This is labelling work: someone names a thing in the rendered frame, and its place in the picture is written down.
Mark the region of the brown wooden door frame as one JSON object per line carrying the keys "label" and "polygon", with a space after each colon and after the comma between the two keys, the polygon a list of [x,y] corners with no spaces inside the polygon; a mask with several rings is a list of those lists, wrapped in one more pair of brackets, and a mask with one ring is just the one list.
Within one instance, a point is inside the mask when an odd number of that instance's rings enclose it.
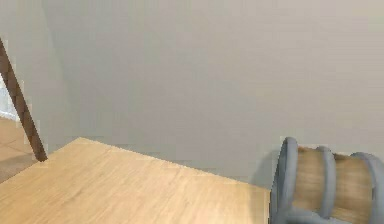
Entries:
{"label": "brown wooden door frame", "polygon": [[35,158],[40,161],[47,160],[47,154],[44,150],[37,127],[28,108],[26,99],[23,95],[20,84],[16,78],[11,62],[6,53],[5,45],[0,39],[0,74],[5,83],[5,87],[15,106],[17,115],[20,119],[26,137],[32,147]]}

